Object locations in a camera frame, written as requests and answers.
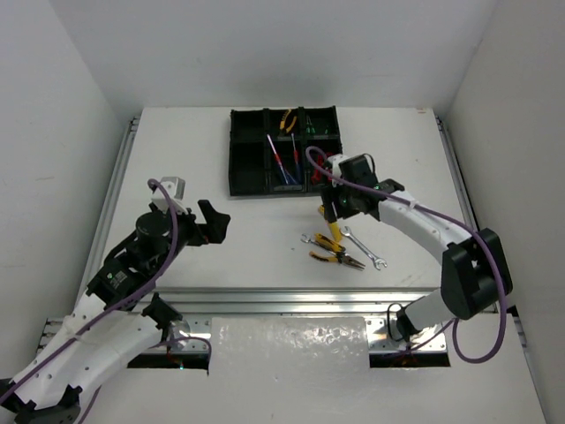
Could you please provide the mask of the red utility knife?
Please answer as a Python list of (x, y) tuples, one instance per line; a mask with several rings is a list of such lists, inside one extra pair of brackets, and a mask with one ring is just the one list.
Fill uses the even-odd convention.
[(321, 182), (321, 174), (317, 170), (313, 170), (310, 176), (312, 186), (316, 186)]

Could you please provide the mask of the yellow pliers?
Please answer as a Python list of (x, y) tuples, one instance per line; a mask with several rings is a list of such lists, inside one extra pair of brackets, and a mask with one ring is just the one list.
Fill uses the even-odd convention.
[(282, 117), (279, 121), (279, 135), (287, 136), (291, 135), (294, 131), (295, 126), (298, 121), (298, 110), (297, 109), (287, 109), (283, 112)]
[(324, 263), (338, 263), (340, 265), (344, 265), (353, 269), (364, 270), (365, 264), (356, 259), (352, 258), (347, 252), (346, 248), (339, 243), (335, 242), (333, 239), (326, 237), (328, 240), (328, 244), (331, 247), (331, 251), (328, 252), (326, 256), (317, 254), (314, 251), (309, 252), (309, 256), (314, 258), (316, 261), (324, 262)]

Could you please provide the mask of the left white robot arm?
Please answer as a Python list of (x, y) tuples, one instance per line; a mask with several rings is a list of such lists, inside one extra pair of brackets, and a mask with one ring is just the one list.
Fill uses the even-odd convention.
[(187, 246), (221, 244), (230, 216), (206, 200), (205, 218), (175, 218), (151, 204), (135, 229), (110, 250), (59, 331), (22, 371), (1, 381), (1, 406), (17, 423), (74, 423), (112, 376), (149, 348), (188, 339), (183, 316), (154, 288)]

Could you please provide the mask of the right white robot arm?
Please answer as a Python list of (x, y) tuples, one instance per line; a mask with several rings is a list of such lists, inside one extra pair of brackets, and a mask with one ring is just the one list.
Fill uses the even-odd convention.
[(494, 231), (474, 231), (424, 206), (394, 179), (378, 179), (368, 155), (325, 156), (321, 150), (316, 154), (323, 161), (314, 167), (324, 177), (321, 198), (328, 222), (371, 216), (402, 232), (441, 266), (439, 288), (401, 307), (392, 335), (408, 341), (438, 323), (467, 321), (494, 303), (507, 305), (513, 283)]

